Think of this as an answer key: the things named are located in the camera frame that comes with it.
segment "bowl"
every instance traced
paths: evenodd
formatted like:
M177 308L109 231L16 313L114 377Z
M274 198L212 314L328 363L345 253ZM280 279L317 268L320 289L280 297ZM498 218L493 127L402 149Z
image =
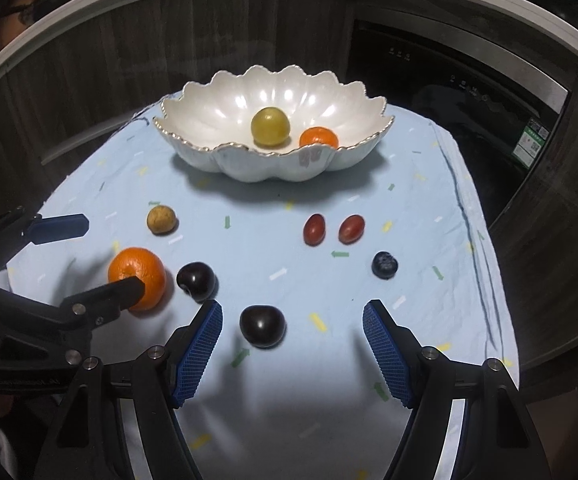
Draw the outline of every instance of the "bowl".
M393 122L384 97L367 97L360 81L339 83L333 72L307 75L295 65L270 72L255 65L242 75L217 72L205 85L189 82L176 99L161 102L163 117L153 123L190 166L225 173L240 182L280 178L309 180L323 171L359 163ZM289 118L290 139L281 148L254 143L251 119L275 106ZM298 146L301 133L325 126L338 136L328 144Z

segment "orange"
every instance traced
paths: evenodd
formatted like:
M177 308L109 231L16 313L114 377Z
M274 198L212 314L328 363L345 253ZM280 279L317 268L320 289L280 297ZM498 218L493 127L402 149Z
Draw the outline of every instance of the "orange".
M111 261L107 272L109 283L137 276L144 283L144 295L129 310L149 310L162 299L167 285L165 267L160 258L141 247L120 251Z
M307 146L308 144L328 144L337 149L338 137L328 128L314 126L304 130L298 141L300 147Z

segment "blue gripper pad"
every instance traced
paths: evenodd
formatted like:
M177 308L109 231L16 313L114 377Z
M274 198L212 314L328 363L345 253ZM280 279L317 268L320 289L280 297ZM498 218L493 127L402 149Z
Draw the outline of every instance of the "blue gripper pad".
M205 319L189 343L187 351L178 363L176 386L172 392L172 397L178 406L182 406L186 399L191 399L195 395L211 352L223 329L223 308L217 301L212 301L212 303Z
M80 238L88 231L88 219L83 214L38 218L26 229L24 236L35 245Z
M415 396L411 389L409 366L407 365L393 337L384 325L383 319L378 314L375 301L365 305L363 311L363 330L369 346L383 373L384 381L389 387L393 397L400 399L406 408L412 408ZM382 303L377 302L384 313L389 316Z

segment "screw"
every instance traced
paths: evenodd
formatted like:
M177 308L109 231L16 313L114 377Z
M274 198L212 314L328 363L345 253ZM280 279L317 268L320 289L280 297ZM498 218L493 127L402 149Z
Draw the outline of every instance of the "screw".
M157 359L165 354L165 348L162 345L152 346L147 350L147 355L151 359Z
M495 372L499 372L504 368L503 364L493 357L487 359L487 366Z
M82 361L82 355L77 350L67 350L64 352L64 358L67 360L67 363L70 365L79 365L80 361Z
M98 366L99 362L100 361L97 357L87 357L82 366L85 368L85 370L93 370L96 366Z
M86 306L84 306L82 303L74 303L71 309L76 316L82 316L83 314L86 314Z
M432 346L425 346L420 352L425 359L429 359L430 361L438 359L438 356L440 355L438 349Z

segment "light blue tablecloth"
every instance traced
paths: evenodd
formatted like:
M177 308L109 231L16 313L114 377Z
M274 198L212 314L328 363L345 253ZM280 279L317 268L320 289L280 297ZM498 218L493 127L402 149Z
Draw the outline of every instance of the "light blue tablecloth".
M40 210L45 217L84 213L88 234L27 247L8 266L12 289L58 304L105 283L115 251L154 251L170 272L167 298L153 314L124 312L94 332L92 353L109 363L134 359L189 323L198 306L174 277L188 262L208 263L219 277L223 333L196 396L178 410L205 480L382 479L409 411L383 400L387 388L361 325L368 300L382 300L422 345L476 364L499 357L518 382L495 253L458 147L423 117L394 106L386 112L395 115L391 131L354 168L301 184L242 184L185 165L151 124L159 114L151 107ZM179 217L178 229L165 237L146 227L155 202ZM315 212L326 218L327 237L312 248L302 232ZM365 235L343 246L338 227L351 214L364 216ZM400 263L389 281L370 270L383 250ZM332 251L349 257L334 258ZM240 334L240 312L260 303L287 318L277 349L251 348ZM249 355L232 366L243 349ZM134 471L146 480L133 410L123 413ZM438 479L450 476L461 418L456 401Z

